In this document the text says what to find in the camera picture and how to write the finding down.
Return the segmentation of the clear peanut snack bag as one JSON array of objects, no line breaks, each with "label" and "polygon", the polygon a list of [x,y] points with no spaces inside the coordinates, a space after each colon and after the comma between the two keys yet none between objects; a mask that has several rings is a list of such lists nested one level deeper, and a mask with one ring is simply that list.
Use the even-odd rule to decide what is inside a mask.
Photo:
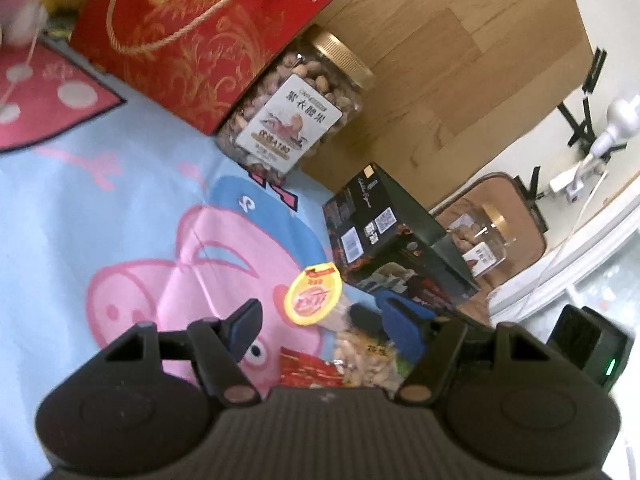
[{"label": "clear peanut snack bag", "polygon": [[382,388],[394,394],[412,370],[395,345],[358,330],[336,335],[329,361],[282,348],[280,386],[294,388]]}]

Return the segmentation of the yellow lid snack cup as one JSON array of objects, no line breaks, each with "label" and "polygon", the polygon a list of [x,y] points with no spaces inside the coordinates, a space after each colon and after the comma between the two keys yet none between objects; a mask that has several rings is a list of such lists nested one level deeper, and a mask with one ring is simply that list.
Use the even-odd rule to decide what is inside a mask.
[{"label": "yellow lid snack cup", "polygon": [[343,288],[333,262],[307,266],[288,288],[284,312],[298,326],[320,326],[335,333],[349,330],[349,310],[354,303]]}]

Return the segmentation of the black snack box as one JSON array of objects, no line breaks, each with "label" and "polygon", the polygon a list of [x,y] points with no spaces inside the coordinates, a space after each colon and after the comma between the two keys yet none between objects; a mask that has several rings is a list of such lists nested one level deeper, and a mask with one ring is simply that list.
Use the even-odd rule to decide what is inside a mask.
[{"label": "black snack box", "polygon": [[480,291],[447,231],[384,169],[364,167],[323,205],[343,281],[454,309]]}]

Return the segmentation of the pecan jar gold lid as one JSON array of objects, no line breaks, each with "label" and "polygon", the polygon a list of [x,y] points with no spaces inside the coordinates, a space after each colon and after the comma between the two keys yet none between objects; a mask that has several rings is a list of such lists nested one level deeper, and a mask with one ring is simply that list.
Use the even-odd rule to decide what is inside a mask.
[{"label": "pecan jar gold lid", "polygon": [[506,261],[514,244],[506,218],[491,203],[476,204],[462,198],[452,210],[447,232],[454,240],[473,278],[479,278]]}]

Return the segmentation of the cartoon pig play mat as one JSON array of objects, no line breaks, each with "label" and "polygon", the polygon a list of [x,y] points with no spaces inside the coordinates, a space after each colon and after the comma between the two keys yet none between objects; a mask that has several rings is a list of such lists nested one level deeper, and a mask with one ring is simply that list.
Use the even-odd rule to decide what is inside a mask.
[{"label": "cartoon pig play mat", "polygon": [[296,172],[254,177],[214,141],[65,48],[3,49],[1,474],[49,467],[41,400],[139,322],[162,332],[245,300],[264,325],[242,359],[257,389],[280,352],[331,359],[334,335],[283,311],[306,266],[331,258],[329,191]]}]

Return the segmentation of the peanut jar gold lid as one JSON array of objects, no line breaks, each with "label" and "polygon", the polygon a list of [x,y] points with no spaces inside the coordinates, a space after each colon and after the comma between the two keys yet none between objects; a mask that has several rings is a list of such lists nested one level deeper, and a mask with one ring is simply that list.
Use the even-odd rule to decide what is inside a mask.
[{"label": "peanut jar gold lid", "polygon": [[280,185],[360,113],[362,94],[373,86],[370,68],[312,25],[258,77],[215,141],[249,172]]}]

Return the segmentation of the large cardboard sheet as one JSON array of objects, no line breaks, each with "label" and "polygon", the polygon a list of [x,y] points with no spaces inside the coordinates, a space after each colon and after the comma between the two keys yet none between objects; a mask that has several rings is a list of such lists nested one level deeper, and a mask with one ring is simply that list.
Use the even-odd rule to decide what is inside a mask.
[{"label": "large cardboard sheet", "polygon": [[375,85],[304,171],[337,190],[376,162],[425,206],[538,125],[591,62],[575,0],[335,0],[318,21]]}]

